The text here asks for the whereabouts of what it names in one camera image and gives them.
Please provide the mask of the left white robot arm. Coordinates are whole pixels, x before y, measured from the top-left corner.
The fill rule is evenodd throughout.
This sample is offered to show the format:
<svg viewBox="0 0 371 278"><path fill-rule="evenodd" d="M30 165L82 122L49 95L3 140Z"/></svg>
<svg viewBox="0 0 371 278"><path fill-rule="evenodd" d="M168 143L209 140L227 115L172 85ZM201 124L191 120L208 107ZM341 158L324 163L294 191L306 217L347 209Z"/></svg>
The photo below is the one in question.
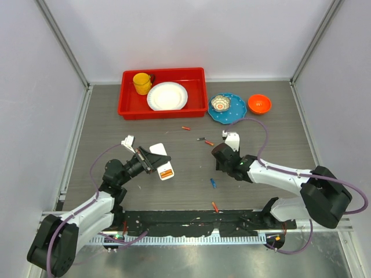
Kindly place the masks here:
<svg viewBox="0 0 371 278"><path fill-rule="evenodd" d="M80 249L95 235L108 228L119 230L123 225L124 184L142 172L151 174L168 164L162 143L147 151L138 147L130 160L122 163L112 159L105 165L102 184L86 202L70 212L47 215L41 222L27 254L27 261L47 271L49 277L62 277L73 265Z"/></svg>

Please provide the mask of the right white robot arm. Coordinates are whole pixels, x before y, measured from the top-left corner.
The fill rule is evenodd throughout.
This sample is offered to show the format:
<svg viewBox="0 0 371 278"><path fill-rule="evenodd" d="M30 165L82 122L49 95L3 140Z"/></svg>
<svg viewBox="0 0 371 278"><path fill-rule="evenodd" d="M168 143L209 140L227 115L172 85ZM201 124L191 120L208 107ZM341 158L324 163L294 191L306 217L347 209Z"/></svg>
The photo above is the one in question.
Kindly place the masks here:
<svg viewBox="0 0 371 278"><path fill-rule="evenodd" d="M227 173L237 181L266 184L297 195L292 199L271 199L262 213L264 226L276 228L282 222L309 219L334 229L345 214L352 196L340 180L327 168L314 170L281 167L259 160L258 157L234 151L226 143L212 150L216 170Z"/></svg>

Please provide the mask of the white remote control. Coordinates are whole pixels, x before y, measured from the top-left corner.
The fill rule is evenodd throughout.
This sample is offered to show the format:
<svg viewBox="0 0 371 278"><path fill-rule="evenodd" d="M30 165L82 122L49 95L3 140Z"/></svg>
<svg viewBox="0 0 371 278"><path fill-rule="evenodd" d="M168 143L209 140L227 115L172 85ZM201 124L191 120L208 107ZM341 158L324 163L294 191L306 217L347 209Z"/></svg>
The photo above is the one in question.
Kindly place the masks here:
<svg viewBox="0 0 371 278"><path fill-rule="evenodd" d="M162 155L162 156L168 155L163 143L158 143L158 144L150 146L150 152L156 155ZM162 178L160 173L164 171L168 171L168 170L171 170L173 172L173 175ZM166 163L162 162L161 165L157 167L157 172L158 172L158 175L161 181L166 181L174 177L174 169L170 161L167 161Z"/></svg>

